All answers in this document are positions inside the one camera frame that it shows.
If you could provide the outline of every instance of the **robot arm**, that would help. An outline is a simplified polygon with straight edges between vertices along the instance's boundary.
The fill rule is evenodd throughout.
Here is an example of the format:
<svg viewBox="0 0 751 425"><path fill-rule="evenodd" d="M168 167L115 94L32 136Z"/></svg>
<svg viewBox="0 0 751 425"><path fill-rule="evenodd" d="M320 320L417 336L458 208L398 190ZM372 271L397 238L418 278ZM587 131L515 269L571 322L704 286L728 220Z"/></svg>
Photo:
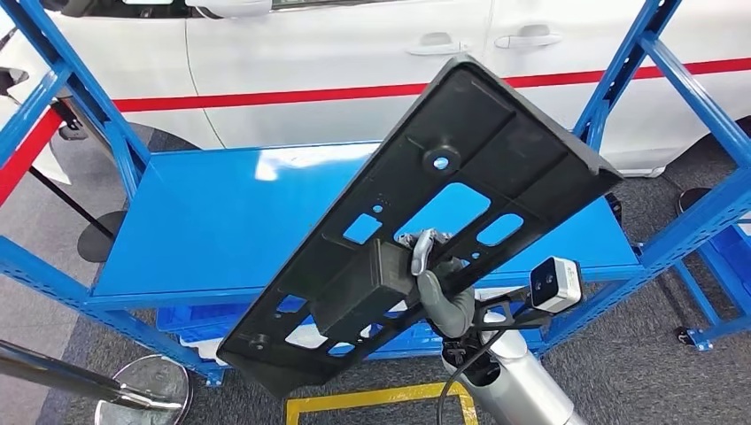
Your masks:
<svg viewBox="0 0 751 425"><path fill-rule="evenodd" d="M436 275L424 266L437 237L433 230L420 234L414 243L412 272L428 317L443 334L442 360L452 374L438 402L439 425L443 400L454 379L499 425L584 425L518 330L538 327L581 300L577 264L551 257L531 272L528 289L478 301L470 288L448 300ZM512 313L512 301L519 297L523 306ZM502 308L504 313L491 308Z"/></svg>

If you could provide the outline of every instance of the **car door handle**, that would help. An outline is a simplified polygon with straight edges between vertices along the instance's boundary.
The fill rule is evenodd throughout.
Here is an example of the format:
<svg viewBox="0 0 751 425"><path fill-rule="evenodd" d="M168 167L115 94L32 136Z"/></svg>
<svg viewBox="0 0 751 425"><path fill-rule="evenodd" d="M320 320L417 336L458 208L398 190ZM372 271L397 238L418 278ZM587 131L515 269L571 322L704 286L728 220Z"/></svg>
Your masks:
<svg viewBox="0 0 751 425"><path fill-rule="evenodd" d="M560 43L563 35L551 31L547 24L530 24L521 27L514 35L504 35L495 41L499 49L529 49Z"/></svg>
<svg viewBox="0 0 751 425"><path fill-rule="evenodd" d="M448 33L427 33L406 52L415 56L445 56L469 51L469 44L454 41Z"/></svg>

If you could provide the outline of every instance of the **car window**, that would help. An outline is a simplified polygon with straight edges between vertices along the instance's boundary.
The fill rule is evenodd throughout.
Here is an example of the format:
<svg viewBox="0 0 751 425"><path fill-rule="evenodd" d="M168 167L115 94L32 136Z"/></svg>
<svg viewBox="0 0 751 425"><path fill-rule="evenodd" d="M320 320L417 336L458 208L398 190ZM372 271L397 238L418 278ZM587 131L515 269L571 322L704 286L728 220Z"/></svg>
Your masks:
<svg viewBox="0 0 751 425"><path fill-rule="evenodd" d="M353 6L356 4L384 3L384 2L395 2L395 1L399 1L399 0L272 0L271 9L280 10L280 9L290 9L293 7L313 7L313 6L331 6L331 5Z"/></svg>
<svg viewBox="0 0 751 425"><path fill-rule="evenodd" d="M192 8L185 0L174 0L171 4L125 4L122 0L42 0L45 9L61 12L75 18L99 16L107 18L189 18Z"/></svg>
<svg viewBox="0 0 751 425"><path fill-rule="evenodd" d="M399 0L272 0L272 10L296 7L356 5L367 3L393 2ZM61 12L66 16L100 16L109 18L219 18L206 8L193 8L185 5L185 0L174 0L171 4L125 4L122 0L42 0L42 6L49 11Z"/></svg>

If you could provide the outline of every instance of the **black plastic panel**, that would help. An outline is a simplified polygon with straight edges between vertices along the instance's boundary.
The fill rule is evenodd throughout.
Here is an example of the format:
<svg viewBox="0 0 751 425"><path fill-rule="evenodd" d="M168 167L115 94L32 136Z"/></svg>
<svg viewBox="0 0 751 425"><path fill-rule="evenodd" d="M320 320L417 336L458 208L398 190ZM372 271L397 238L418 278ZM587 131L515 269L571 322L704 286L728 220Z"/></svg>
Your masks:
<svg viewBox="0 0 751 425"><path fill-rule="evenodd" d="M445 292L455 294L620 180L597 153L475 60L452 59L222 342L219 357L277 397L324 384L424 316L418 304L384 318L414 286L410 252L394 233L447 184L461 182L491 200L433 256L433 265L452 257L468 262L442 276ZM373 205L383 210L375 213ZM364 244L344 238L363 213L380 228ZM476 240L508 213L523 218L515 233L494 246ZM307 302L296 313L277 312L288 294ZM316 349L287 344L311 313L328 340ZM383 327L359 336L369 323ZM343 341L354 348L329 355Z"/></svg>

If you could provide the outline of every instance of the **red stripe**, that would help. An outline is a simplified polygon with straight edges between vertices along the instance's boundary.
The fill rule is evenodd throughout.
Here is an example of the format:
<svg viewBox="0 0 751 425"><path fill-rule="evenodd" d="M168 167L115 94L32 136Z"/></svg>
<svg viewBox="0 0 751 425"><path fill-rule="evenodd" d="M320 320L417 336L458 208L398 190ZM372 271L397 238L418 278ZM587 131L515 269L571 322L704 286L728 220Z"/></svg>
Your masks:
<svg viewBox="0 0 751 425"><path fill-rule="evenodd" d="M694 75L705 73L730 73L751 70L751 58L713 60L685 65ZM527 87L563 86L598 82L604 71L584 71L581 73L550 73L507 77L504 80L516 89ZM656 66L640 68L635 80L662 77ZM122 112L169 111L175 109L221 108L227 106L251 106L259 104L295 104L326 100L367 99L374 97L417 96L425 89L426 83L398 84L391 86L352 87L347 89L320 89L300 91L276 91L267 93L245 93L216 96L192 97L153 97L145 99L121 99L115 104Z"/></svg>
<svg viewBox="0 0 751 425"><path fill-rule="evenodd" d="M695 62L686 64L694 75L705 73L730 73L751 70L751 58L736 58ZM569 84L586 84L598 82L604 71L585 71L581 73L550 73L507 77L504 79L516 89L527 87L562 86ZM656 66L640 68L635 80L659 78L662 73ZM142 99L115 100L122 112L170 111L175 109L219 108L226 106L248 106L259 104L294 104L300 102L320 102L326 100L367 99L375 97L416 96L422 93L426 83L399 84L391 86L352 87L347 89L321 89L301 91L280 91L270 93L247 93L217 96L193 97L153 97ZM0 205L10 195L23 174L31 167L34 159L50 140L62 119L48 110L24 139L23 144L0 169Z"/></svg>
<svg viewBox="0 0 751 425"><path fill-rule="evenodd" d="M54 111L47 110L36 126L28 132L18 150L5 162L3 168L0 169L0 205L19 184L23 174L31 167L36 156L50 141L62 121L63 119Z"/></svg>

